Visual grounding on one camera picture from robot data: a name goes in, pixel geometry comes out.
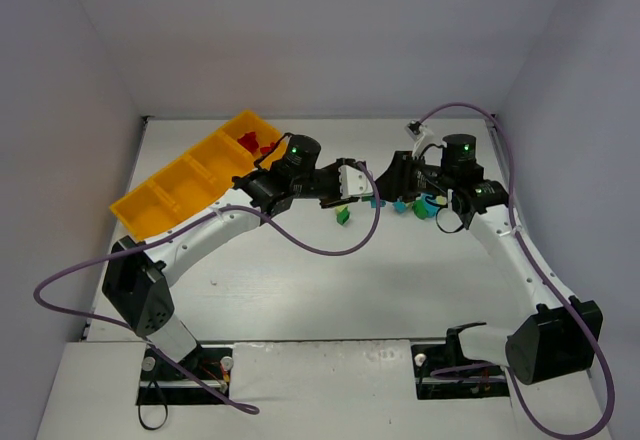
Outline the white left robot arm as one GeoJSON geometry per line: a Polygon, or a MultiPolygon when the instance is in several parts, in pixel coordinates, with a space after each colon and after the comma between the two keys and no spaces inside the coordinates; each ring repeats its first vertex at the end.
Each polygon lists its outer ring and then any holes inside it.
{"type": "Polygon", "coordinates": [[[218,200],[148,242],[126,236],[112,248],[102,293],[139,338],[187,370],[197,367],[202,347],[175,312],[171,288],[214,250],[286,212],[297,199],[324,208],[376,193],[362,161],[341,158],[319,168],[320,144],[292,135],[284,155],[270,167],[235,177],[218,200]]]}

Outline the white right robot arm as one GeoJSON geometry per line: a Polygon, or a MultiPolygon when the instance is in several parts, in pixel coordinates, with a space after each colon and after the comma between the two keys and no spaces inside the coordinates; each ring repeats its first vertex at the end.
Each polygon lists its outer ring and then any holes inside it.
{"type": "Polygon", "coordinates": [[[535,247],[522,248],[526,234],[511,224],[510,196],[485,177],[476,160],[476,139],[451,134],[443,139],[441,160],[429,165],[409,151],[394,153],[377,179],[382,199],[415,200],[444,196],[463,229],[482,245],[501,272],[518,305],[506,327],[486,320],[452,327],[447,341],[465,362],[489,362],[508,368],[531,385],[590,368],[603,315],[593,301],[580,301],[558,279],[535,247]]]}

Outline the red curved lego piece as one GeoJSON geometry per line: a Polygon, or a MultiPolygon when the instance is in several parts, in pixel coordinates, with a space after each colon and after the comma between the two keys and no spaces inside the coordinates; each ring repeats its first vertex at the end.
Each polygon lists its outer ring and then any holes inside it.
{"type": "Polygon", "coordinates": [[[255,131],[245,133],[237,139],[237,142],[251,154],[254,154],[260,148],[255,131]]]}

